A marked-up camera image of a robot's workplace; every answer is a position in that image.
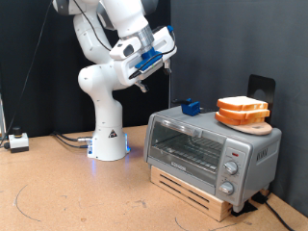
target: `wooden crate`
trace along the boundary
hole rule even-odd
[[[231,213],[232,204],[222,201],[154,166],[151,169],[151,181],[217,221],[222,221]]]

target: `toaster oven control panel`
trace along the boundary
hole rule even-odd
[[[218,198],[236,204],[239,200],[240,186],[244,180],[245,153],[235,148],[227,147],[223,155],[218,176]]]

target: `black background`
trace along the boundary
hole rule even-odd
[[[39,39],[48,0],[1,1],[0,65],[7,127]],[[152,29],[169,25],[170,2],[160,1],[146,17]],[[111,45],[117,32],[105,31]],[[29,137],[91,131],[95,128],[94,107],[78,85],[79,71],[92,65],[82,52],[73,28],[73,16],[61,16],[51,7],[37,58],[13,125],[22,126]],[[154,112],[168,107],[169,77],[158,70],[144,81],[150,92],[133,86],[114,91],[123,106],[123,126],[145,125]]]
[[[171,23],[172,98],[216,109],[246,95],[251,74],[275,80],[271,123],[282,140],[270,188],[308,216],[308,1],[174,0]]]

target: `toaster oven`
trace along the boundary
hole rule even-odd
[[[144,160],[231,203],[238,213],[274,179],[280,140],[277,128],[248,135],[216,121],[215,113],[189,116],[176,107],[150,117]]]

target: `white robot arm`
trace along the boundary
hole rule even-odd
[[[146,14],[155,12],[158,0],[102,0],[98,13],[107,29],[117,30],[120,40],[110,52],[122,85],[144,80],[176,53],[171,27],[152,32]]]
[[[176,52],[169,30],[165,27],[152,33],[144,18],[155,11],[157,3],[158,0],[53,1],[61,15],[75,15],[76,36],[85,56],[95,63],[82,69],[78,77],[81,89],[91,97],[95,107],[96,126],[89,158],[114,161],[125,156],[122,106],[113,99],[112,91],[135,84],[147,92],[141,80],[167,63]],[[98,18],[106,29],[117,30],[120,36],[113,49]]]

